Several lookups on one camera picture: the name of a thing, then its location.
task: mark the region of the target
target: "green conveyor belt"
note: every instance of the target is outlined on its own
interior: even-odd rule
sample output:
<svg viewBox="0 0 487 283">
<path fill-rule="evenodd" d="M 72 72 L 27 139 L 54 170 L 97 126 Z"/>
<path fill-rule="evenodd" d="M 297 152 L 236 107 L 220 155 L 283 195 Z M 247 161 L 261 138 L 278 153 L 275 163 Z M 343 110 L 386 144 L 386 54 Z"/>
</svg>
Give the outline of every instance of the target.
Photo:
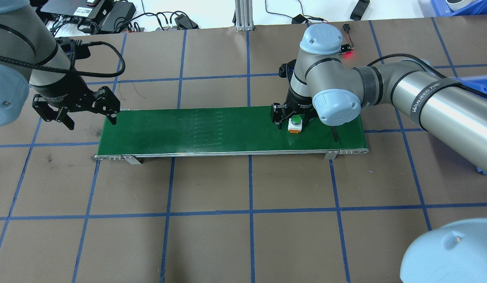
<svg viewBox="0 0 487 283">
<path fill-rule="evenodd" d="M 366 148 L 361 118 L 330 127 L 312 120 L 299 134 L 270 121 L 270 106 L 129 110 L 103 126 L 97 158 L 321 153 Z"/>
</svg>

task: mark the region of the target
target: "floor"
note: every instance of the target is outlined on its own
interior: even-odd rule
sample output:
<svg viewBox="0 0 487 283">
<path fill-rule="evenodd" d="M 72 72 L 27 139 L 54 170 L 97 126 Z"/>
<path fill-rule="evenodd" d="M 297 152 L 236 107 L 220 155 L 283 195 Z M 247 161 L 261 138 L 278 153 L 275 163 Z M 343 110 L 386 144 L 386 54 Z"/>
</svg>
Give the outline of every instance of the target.
<svg viewBox="0 0 487 283">
<path fill-rule="evenodd" d="M 407 52 L 448 76 L 487 74 L 487 16 L 350 25 L 356 50 L 342 58 L 346 68 Z M 111 87 L 130 109 L 283 102 L 287 81 L 276 71 L 295 59 L 305 28 L 84 37 L 119 47 L 127 68 L 86 81 Z M 96 47 L 76 67 L 117 64 Z M 333 161 L 96 161 L 103 117 L 71 116 L 74 131 L 26 106 L 0 128 L 0 283 L 397 283 L 415 238 L 487 217 L 487 176 L 389 105 L 362 113 L 370 153 Z"/>
</svg>

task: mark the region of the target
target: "gray robot arm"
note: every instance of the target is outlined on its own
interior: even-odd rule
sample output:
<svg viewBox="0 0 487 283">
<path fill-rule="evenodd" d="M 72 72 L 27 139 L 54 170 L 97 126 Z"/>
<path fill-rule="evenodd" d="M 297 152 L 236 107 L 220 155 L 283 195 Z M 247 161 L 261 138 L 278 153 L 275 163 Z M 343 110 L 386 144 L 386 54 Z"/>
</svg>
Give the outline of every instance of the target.
<svg viewBox="0 0 487 283">
<path fill-rule="evenodd" d="M 306 29 L 286 102 L 272 105 L 272 122 L 280 127 L 290 116 L 304 114 L 334 127 L 355 119 L 361 108 L 391 103 L 487 172 L 487 95 L 438 77 L 420 59 L 345 70 L 338 55 L 341 41 L 332 25 Z"/>
<path fill-rule="evenodd" d="M 116 123 L 119 100 L 106 86 L 91 91 L 80 76 L 85 72 L 74 67 L 75 59 L 90 56 L 88 46 L 92 45 L 110 46 L 122 60 L 116 48 L 105 42 L 55 40 L 28 0 L 0 0 L 0 126 L 18 118 L 28 95 L 28 83 L 38 93 L 33 108 L 45 121 L 56 120 L 74 129 L 67 113 L 91 111 Z M 114 74 L 86 74 L 114 77 L 123 71 L 122 64 Z"/>
</svg>

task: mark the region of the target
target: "blue bin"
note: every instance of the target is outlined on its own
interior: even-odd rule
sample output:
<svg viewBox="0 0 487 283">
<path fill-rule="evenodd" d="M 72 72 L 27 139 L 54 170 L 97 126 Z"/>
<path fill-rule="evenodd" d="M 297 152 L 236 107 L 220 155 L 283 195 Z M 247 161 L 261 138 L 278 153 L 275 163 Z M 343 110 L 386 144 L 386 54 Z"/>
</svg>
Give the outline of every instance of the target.
<svg viewBox="0 0 487 283">
<path fill-rule="evenodd" d="M 452 11 L 445 0 L 431 0 L 431 2 L 436 15 L 440 17 L 487 15 L 487 0 L 475 0 L 458 11 Z"/>
</svg>

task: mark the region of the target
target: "green button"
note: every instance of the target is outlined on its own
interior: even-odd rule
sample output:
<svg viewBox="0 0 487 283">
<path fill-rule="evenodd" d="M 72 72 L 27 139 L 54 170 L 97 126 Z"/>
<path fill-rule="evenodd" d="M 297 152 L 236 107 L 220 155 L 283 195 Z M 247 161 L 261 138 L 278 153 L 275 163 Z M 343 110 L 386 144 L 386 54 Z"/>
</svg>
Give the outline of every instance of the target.
<svg viewBox="0 0 487 283">
<path fill-rule="evenodd" d="M 301 116 L 294 115 L 292 116 L 291 120 L 294 125 L 299 125 L 301 123 Z"/>
</svg>

